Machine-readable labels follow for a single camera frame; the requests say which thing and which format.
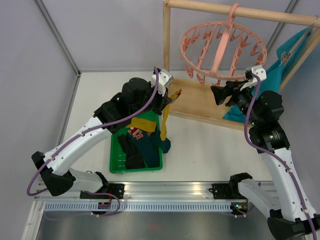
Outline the pink round clip hanger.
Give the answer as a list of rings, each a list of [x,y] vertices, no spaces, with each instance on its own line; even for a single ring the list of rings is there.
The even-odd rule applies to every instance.
[[[263,40],[249,28],[235,23],[235,12],[238,10],[239,4],[234,3],[227,11],[227,19],[225,21],[209,21],[195,25],[185,32],[180,41],[180,58],[185,61],[185,71],[192,79],[196,78],[203,85],[206,78],[216,79],[215,86],[219,86],[221,81],[239,81],[245,78],[244,75],[236,74],[238,62],[243,54],[244,48],[253,40],[254,45],[249,51],[250,57],[256,57],[255,65],[263,65],[267,60],[267,48]],[[200,54],[196,62],[188,59],[187,50],[194,45],[199,39],[204,41]],[[219,40],[215,50],[212,66],[206,70],[203,68],[205,59],[210,57],[209,48],[213,40]],[[227,75],[220,74],[219,68],[223,61],[224,55],[229,43],[235,42],[235,49],[230,63],[229,73]]]

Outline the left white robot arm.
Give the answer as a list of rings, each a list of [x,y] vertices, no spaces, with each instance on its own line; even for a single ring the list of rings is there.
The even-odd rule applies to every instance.
[[[74,170],[72,165],[96,144],[130,124],[133,117],[148,111],[161,115],[171,102],[168,86],[172,80],[168,74],[153,75],[151,81],[131,78],[66,142],[46,153],[35,152],[31,159],[45,189],[54,197],[73,190],[105,198],[109,183],[103,174]]]

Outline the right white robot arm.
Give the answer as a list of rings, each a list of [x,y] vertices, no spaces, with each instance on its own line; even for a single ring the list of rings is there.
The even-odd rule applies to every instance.
[[[228,192],[231,196],[248,199],[267,219],[267,225],[276,240],[312,236],[320,238],[320,215],[302,188],[295,169],[290,143],[279,124],[284,112],[282,96],[274,91],[264,91],[258,98],[245,81],[227,82],[226,86],[211,86],[215,103],[228,107],[237,106],[248,114],[244,136],[249,145],[257,150],[265,163],[278,198],[274,199],[248,173],[230,177]]]

